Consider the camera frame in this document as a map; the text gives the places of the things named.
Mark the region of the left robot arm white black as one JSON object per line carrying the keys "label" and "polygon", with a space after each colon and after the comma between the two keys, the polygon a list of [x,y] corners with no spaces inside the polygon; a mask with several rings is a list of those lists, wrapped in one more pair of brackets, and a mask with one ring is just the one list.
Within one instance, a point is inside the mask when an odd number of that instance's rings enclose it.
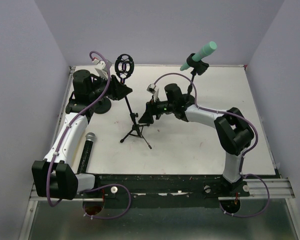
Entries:
{"label": "left robot arm white black", "polygon": [[86,69],[73,73],[72,85],[73,92],[65,107],[59,135],[43,160],[36,160],[31,167],[40,197],[72,200],[83,191],[91,198],[100,194],[101,185],[96,182],[96,177],[89,173],[74,173],[70,162],[94,114],[96,100],[109,98],[119,101],[133,91],[115,75],[102,78]]}

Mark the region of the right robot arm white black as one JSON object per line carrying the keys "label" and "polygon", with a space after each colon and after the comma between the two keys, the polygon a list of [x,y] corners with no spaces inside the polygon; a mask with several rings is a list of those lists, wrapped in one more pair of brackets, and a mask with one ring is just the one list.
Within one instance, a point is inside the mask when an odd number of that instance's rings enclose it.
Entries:
{"label": "right robot arm white black", "polygon": [[164,87],[167,100],[159,100],[159,88],[150,84],[147,91],[152,94],[151,100],[146,103],[145,112],[139,123],[151,125],[161,115],[173,114],[184,122],[199,123],[217,132],[220,145],[225,151],[225,165],[220,183],[220,191],[231,196],[238,190],[237,182],[241,179],[242,157],[255,134],[249,123],[243,119],[240,110],[233,107],[227,111],[203,110],[196,105],[195,97],[183,94],[180,87],[170,83]]}

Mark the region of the teal green microphone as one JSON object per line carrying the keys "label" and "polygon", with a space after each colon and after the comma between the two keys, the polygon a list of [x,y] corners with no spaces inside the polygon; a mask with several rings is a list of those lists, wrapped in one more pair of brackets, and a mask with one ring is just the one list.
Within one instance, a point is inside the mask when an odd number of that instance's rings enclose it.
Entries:
{"label": "teal green microphone", "polygon": [[180,71],[185,71],[189,68],[196,68],[199,66],[200,61],[210,56],[217,49],[217,44],[214,41],[210,41],[205,44],[197,53],[192,53],[186,62],[180,67]]}

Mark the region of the black round-base stand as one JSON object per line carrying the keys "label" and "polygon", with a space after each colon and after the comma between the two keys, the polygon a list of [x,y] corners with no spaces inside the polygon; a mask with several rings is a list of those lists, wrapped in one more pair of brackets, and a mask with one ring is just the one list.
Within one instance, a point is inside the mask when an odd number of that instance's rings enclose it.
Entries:
{"label": "black round-base stand", "polygon": [[94,105],[94,113],[99,115],[105,114],[111,109],[111,107],[111,100],[108,97],[103,97]]}
{"label": "black round-base stand", "polygon": [[195,76],[201,76],[205,71],[209,68],[209,64],[203,62],[201,59],[196,61],[193,60],[193,57],[195,56],[194,53],[190,54],[189,57],[186,59],[186,63],[192,68],[191,71],[191,83],[187,88],[187,94],[185,95],[185,100],[189,102],[191,100],[191,92],[193,90],[193,85],[192,83],[194,82]]}

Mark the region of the silver grey mesh microphone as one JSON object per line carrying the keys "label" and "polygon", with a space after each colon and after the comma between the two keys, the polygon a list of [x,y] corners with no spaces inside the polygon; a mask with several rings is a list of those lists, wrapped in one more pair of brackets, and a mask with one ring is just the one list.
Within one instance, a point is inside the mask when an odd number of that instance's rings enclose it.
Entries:
{"label": "silver grey mesh microphone", "polygon": [[85,143],[83,146],[82,154],[77,169],[77,174],[86,173],[95,140],[96,135],[93,132],[89,132],[86,134]]}

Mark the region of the black round-base stand front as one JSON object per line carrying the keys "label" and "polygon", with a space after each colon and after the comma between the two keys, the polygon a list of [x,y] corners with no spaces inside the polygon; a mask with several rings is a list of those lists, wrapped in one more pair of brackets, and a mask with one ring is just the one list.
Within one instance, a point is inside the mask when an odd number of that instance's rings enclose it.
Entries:
{"label": "black round-base stand front", "polygon": [[94,113],[99,115],[105,114],[111,109],[111,107],[111,100],[108,97],[103,97],[94,105]]}

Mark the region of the beige gold microphone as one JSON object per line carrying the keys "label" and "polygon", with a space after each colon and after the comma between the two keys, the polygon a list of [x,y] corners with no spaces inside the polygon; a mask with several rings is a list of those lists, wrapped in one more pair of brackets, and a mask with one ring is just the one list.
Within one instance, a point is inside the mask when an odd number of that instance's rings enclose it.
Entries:
{"label": "beige gold microphone", "polygon": [[79,167],[79,164],[80,164],[81,155],[82,155],[82,152],[79,149],[79,147],[77,147],[75,152],[74,152],[73,158],[72,158],[72,166],[71,166],[71,169],[73,170],[73,172],[75,174],[78,172],[78,167]]}

